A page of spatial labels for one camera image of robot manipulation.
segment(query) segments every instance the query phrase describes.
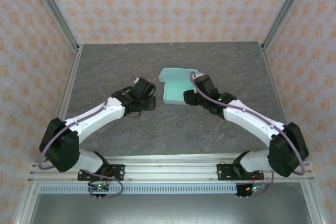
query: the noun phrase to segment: patterned wallpaper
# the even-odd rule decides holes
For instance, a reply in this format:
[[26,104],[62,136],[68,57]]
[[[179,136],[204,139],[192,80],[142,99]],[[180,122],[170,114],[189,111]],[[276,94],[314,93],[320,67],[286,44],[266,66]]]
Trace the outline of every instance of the patterned wallpaper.
[[285,117],[303,130],[336,220],[336,0],[298,0],[267,56]]
[[0,0],[0,223],[13,223],[73,52],[43,0]]
[[285,0],[56,0],[80,44],[262,42]]

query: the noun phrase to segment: black mounting plate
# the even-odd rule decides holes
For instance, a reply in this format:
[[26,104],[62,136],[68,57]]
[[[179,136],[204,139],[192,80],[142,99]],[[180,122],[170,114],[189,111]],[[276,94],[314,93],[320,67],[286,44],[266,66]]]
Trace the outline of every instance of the black mounting plate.
[[[125,174],[125,165],[109,165],[108,170],[105,176],[116,178],[119,181],[124,180],[124,174]],[[78,181],[93,181],[96,180],[98,177],[91,176],[90,174],[87,174],[86,172],[83,172],[82,170],[79,170],[78,172]],[[107,178],[102,178],[100,181],[108,181]]]
[[217,165],[218,180],[253,180],[253,174],[259,175],[260,177],[264,179],[264,173],[258,170],[253,173],[244,173],[244,174],[238,175],[234,171],[233,164],[218,164]]

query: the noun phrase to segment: light blue foam block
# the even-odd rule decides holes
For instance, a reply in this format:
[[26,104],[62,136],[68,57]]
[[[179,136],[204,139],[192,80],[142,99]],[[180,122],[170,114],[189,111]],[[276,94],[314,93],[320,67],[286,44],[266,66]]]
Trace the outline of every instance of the light blue foam block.
[[197,69],[164,68],[159,81],[164,82],[163,103],[186,105],[183,92],[194,89],[190,81],[190,73],[199,73]]

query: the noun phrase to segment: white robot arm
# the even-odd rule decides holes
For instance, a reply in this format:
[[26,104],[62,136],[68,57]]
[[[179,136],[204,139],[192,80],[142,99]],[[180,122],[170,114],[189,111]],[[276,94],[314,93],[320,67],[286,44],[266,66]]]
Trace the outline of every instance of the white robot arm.
[[[198,73],[191,78],[195,89],[184,92],[186,104],[201,105],[211,114],[238,124],[269,148],[259,152],[243,152],[232,167],[227,167],[228,178],[232,178],[232,175],[239,178],[254,171],[271,169],[288,177],[299,165],[298,155],[302,160],[308,157],[309,152],[299,126],[271,120],[250,109],[235,96],[220,94],[208,75]],[[287,136],[298,155],[283,135]]]
[[[134,87],[127,87],[111,95],[105,103],[65,121],[53,119],[46,130],[39,150],[57,168],[66,172],[70,168],[104,175],[108,162],[97,152],[88,152],[79,145],[94,131],[107,123],[133,112],[155,109],[155,86],[143,78]],[[59,137],[55,136],[66,129]]]

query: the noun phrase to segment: gray table surface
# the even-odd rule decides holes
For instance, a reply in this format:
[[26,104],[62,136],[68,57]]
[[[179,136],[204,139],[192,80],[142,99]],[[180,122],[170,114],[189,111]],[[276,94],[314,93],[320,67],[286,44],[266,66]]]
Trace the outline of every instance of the gray table surface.
[[108,95],[133,85],[127,69],[156,85],[157,106],[139,118],[124,117],[105,125],[81,144],[86,150],[102,155],[167,155],[266,148],[243,128],[201,107],[163,104],[159,74],[165,67],[198,69],[211,77],[220,92],[235,95],[269,118],[284,120],[258,42],[84,45],[67,118],[103,102],[96,72],[104,60],[107,65],[99,79]]

